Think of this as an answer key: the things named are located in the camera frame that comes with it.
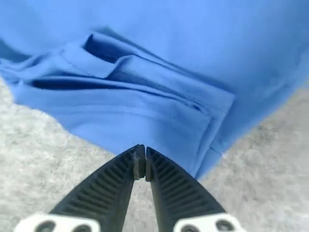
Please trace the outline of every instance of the blue cloth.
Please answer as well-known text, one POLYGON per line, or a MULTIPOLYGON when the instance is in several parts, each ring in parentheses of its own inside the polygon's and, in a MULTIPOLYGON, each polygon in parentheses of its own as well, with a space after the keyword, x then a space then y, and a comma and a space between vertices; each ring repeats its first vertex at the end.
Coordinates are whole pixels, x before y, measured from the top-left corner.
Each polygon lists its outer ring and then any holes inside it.
POLYGON ((196 178, 309 73, 307 0, 0 9, 0 73, 16 103, 115 153, 151 146, 196 178))

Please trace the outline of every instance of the floor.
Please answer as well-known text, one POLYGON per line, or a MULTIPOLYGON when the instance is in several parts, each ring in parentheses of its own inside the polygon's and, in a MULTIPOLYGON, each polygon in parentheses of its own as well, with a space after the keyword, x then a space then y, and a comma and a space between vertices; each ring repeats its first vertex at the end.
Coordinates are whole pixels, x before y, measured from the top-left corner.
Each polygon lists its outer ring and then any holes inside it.
MULTIPOLYGON (((0 232, 48 212, 112 154, 49 116, 12 104, 0 82, 0 232)), ((301 90, 241 139, 202 185, 248 232, 309 228, 309 91, 301 90)), ((125 232, 156 232, 150 186, 135 185, 125 232)))

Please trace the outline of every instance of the fabric fold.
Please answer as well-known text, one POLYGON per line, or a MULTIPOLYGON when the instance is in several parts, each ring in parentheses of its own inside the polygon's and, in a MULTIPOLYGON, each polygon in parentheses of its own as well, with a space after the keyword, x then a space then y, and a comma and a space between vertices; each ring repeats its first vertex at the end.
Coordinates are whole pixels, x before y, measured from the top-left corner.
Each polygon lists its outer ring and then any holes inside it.
POLYGON ((233 94, 188 81, 191 74, 100 34, 1 69, 14 80, 17 103, 114 153, 151 146, 192 176, 234 101, 233 94))

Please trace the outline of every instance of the seam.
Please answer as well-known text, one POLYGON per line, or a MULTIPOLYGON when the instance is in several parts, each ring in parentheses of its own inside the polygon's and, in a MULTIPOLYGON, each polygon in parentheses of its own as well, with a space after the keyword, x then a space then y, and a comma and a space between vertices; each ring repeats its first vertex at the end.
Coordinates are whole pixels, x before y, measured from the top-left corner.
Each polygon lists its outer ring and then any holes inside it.
MULTIPOLYGON (((70 64, 72 67, 76 68, 76 69, 79 70, 80 72, 83 72, 84 74, 86 74, 86 75, 88 75, 88 76, 90 76, 90 77, 94 77, 94 78, 95 78, 95 76, 94 76, 93 74, 89 73, 88 71, 85 71, 84 69, 81 69, 80 67, 78 67, 77 65, 75 65, 75 64, 73 64, 71 61, 69 61, 66 57, 64 57, 63 53, 64 53, 64 50, 62 50, 59 54, 60 54, 60 56, 61 56, 68 64, 70 64)), ((115 69, 113 72, 114 72, 115 74, 116 74, 116 73, 120 73, 120 74, 124 74, 124 75, 129 75, 129 76, 134 77, 134 78, 137 78, 137 79, 139 79, 139 80, 141 80, 141 81, 143 81, 143 82, 145 82, 145 81, 146 81, 146 82, 151 82, 157 89, 159 89, 159 90, 161 90, 161 91, 163 91, 163 92, 166 92, 166 90, 169 90, 169 91, 171 91, 171 92, 173 92, 173 93, 176 93, 179 97, 185 96, 187 99, 189 99, 189 100, 191 100, 191 101, 193 101, 193 102, 195 102, 195 103, 199 103, 199 104, 202 105, 202 106, 206 106, 206 107, 207 107, 207 106, 210 106, 210 107, 215 108, 216 110, 218 110, 218 111, 220 111, 220 112, 225 112, 225 111, 226 111, 225 109, 219 108, 219 107, 217 107, 216 105, 202 102, 201 100, 196 99, 196 98, 194 98, 193 96, 188 95, 188 94, 186 94, 186 93, 178 92, 178 91, 176 91, 176 90, 173 90, 173 89, 168 88, 168 87, 166 87, 166 86, 163 86, 163 85, 161 85, 161 84, 158 84, 158 83, 155 83, 155 82, 152 82, 152 81, 149 81, 149 80, 145 80, 144 78, 140 77, 139 75, 136 75, 135 73, 124 72, 124 71, 120 71, 120 70, 117 70, 117 69, 115 69)))
MULTIPOLYGON (((144 117, 144 118, 147 118, 147 119, 150 119, 150 120, 153 120, 153 121, 157 121, 157 122, 160 122, 160 123, 164 123, 164 124, 166 124, 168 126, 171 126, 179 133, 182 132, 181 130, 179 130, 179 127, 175 126, 173 123, 168 123, 166 120, 160 119, 160 118, 156 118, 156 117, 146 116, 146 115, 142 115, 142 114, 138 114, 138 113, 133 113, 133 112, 115 111, 115 110, 109 110, 109 111, 106 111, 106 110, 96 110, 94 112, 105 112, 105 113, 108 113, 108 114, 131 115, 131 116, 144 117)), ((72 114, 72 113, 84 113, 84 111, 61 112, 61 114, 72 114)), ((192 130, 192 127, 190 125, 185 125, 185 124, 182 124, 182 125, 186 126, 188 129, 192 130)))
POLYGON ((67 62, 68 64, 70 64, 72 67, 76 68, 78 71, 80 71, 80 72, 82 72, 82 73, 84 73, 84 74, 86 74, 86 75, 88 75, 88 76, 90 76, 90 77, 95 77, 93 74, 91 74, 91 73, 85 71, 84 69, 81 69, 80 67, 78 67, 78 66, 76 66, 75 64, 73 64, 71 61, 69 61, 67 58, 64 57, 63 53, 64 53, 64 50, 62 50, 62 51, 59 53, 59 55, 64 59, 65 62, 67 62))

